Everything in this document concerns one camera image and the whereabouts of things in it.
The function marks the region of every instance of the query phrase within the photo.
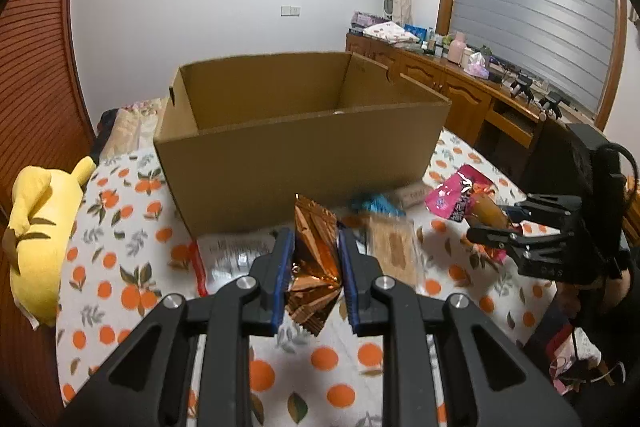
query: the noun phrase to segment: snack package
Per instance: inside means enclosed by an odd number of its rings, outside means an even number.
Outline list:
[[[248,275],[254,259],[271,253],[275,243],[275,235],[268,231],[199,237],[193,267],[200,296],[213,295],[228,282]]]
[[[393,204],[383,194],[368,194],[363,198],[358,198],[351,201],[351,210],[358,212],[364,210],[365,212],[377,212],[379,214],[386,214],[387,216],[404,216],[404,210],[400,210],[393,206]]]
[[[382,214],[369,215],[367,253],[378,260],[385,275],[415,287],[418,251],[411,220]]]
[[[495,194],[494,182],[471,165],[464,164],[442,185],[432,190],[424,204],[436,216],[460,223],[474,193]]]
[[[315,201],[296,195],[295,222],[287,312],[294,322],[318,335],[342,290],[337,219]]]

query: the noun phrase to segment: folded cloth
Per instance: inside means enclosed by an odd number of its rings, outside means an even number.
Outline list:
[[[404,31],[404,28],[401,28],[395,22],[391,21],[369,26],[365,28],[362,33],[367,37],[380,39],[390,44],[394,44],[395,42],[418,42],[420,40],[412,33]]]

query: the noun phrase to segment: wooden cabinet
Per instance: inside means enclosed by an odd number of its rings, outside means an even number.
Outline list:
[[[395,80],[400,75],[398,51],[389,44],[380,41],[371,41],[369,58],[389,68],[389,79]]]
[[[360,37],[352,33],[347,33],[347,44],[345,46],[345,51],[357,53],[358,55],[362,55],[363,57],[369,57],[370,44],[371,39]]]
[[[443,95],[451,101],[444,127],[473,147],[489,110],[491,95],[451,74],[444,77],[446,89]]]
[[[444,92],[446,87],[442,71],[424,60],[403,56],[400,59],[400,72],[437,92]]]

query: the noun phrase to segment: black cable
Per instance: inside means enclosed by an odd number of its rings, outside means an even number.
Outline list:
[[[619,143],[605,143],[598,147],[598,151],[601,149],[615,151],[622,155],[629,163],[631,163],[631,168],[634,172],[634,188],[633,191],[629,194],[628,199],[626,200],[625,208],[623,211],[623,214],[626,214],[627,211],[631,208],[631,205],[636,199],[636,196],[638,195],[638,164],[636,163],[634,156]]]

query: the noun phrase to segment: wooden desk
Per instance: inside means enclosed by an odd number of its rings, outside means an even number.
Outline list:
[[[470,146],[487,142],[489,135],[495,137],[488,123],[529,150],[540,125],[540,110],[511,98],[507,87],[471,76],[446,58],[400,50],[362,36],[347,34],[346,50],[389,67],[392,78],[405,74],[449,98],[451,110],[445,127]]]

